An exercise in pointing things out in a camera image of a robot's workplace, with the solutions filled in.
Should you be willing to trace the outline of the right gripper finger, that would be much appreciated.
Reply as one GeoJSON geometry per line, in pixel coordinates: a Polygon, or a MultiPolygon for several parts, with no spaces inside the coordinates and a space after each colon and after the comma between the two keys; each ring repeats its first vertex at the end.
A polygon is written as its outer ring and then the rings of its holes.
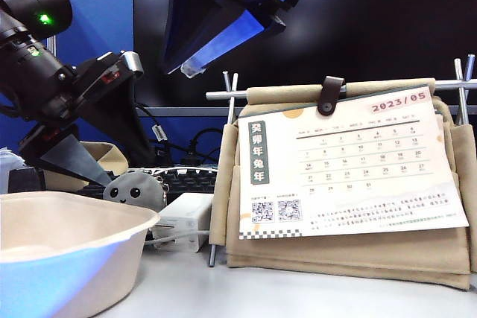
{"type": "Polygon", "coordinates": [[[169,0],[162,68],[171,73],[228,28],[241,0],[169,0]]]}
{"type": "Polygon", "coordinates": [[[265,27],[258,19],[249,10],[245,10],[234,22],[184,62],[180,70],[188,78],[193,78],[205,72],[213,61],[264,30],[265,27]]]}

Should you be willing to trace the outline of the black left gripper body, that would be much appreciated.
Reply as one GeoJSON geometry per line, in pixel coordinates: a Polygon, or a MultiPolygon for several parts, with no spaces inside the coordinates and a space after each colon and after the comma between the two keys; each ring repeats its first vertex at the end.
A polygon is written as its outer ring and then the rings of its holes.
{"type": "Polygon", "coordinates": [[[73,124],[81,118],[78,109],[86,99],[99,99],[107,93],[108,86],[114,89],[126,79],[136,77],[124,57],[111,52],[73,69],[49,51],[34,51],[20,60],[19,69],[20,116],[50,127],[73,124]]]}

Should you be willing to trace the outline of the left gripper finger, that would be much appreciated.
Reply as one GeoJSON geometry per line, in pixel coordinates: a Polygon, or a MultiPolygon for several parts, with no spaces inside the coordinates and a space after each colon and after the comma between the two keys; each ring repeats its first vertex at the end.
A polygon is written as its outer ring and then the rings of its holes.
{"type": "Polygon", "coordinates": [[[155,152],[136,114],[133,87],[132,77],[114,89],[108,86],[107,93],[99,99],[86,99],[78,114],[120,144],[131,166],[153,167],[156,164],[155,152]]]}
{"type": "Polygon", "coordinates": [[[40,163],[46,169],[87,182],[102,186],[111,182],[107,172],[73,134],[54,140],[52,146],[40,155],[40,163]]]}

